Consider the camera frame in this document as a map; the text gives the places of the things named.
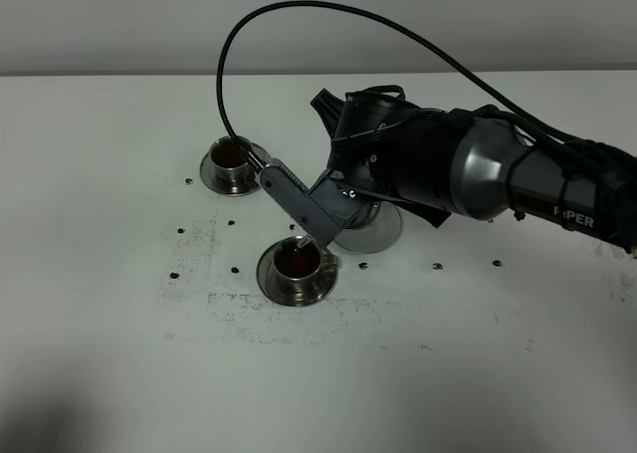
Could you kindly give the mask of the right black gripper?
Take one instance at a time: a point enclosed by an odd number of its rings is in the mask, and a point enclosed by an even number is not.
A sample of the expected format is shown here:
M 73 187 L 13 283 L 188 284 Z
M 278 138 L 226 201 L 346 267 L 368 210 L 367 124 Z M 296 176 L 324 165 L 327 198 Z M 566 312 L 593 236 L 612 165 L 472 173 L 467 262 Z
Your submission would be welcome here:
M 346 185 L 432 226 L 457 212 L 451 170 L 463 113 L 420 108 L 400 87 L 370 87 L 343 100 L 321 89 L 311 101 L 330 138 L 327 166 Z

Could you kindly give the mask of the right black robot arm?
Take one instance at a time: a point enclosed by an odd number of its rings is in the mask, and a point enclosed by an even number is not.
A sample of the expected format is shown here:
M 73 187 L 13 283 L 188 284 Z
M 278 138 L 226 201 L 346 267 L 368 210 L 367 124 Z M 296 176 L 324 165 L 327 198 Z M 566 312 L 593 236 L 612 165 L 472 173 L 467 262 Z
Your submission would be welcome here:
M 328 167 L 360 194 L 433 226 L 452 215 L 535 216 L 623 250 L 636 246 L 636 160 L 610 145 L 557 142 L 486 105 L 421 108 L 397 86 L 312 102 L 330 138 Z

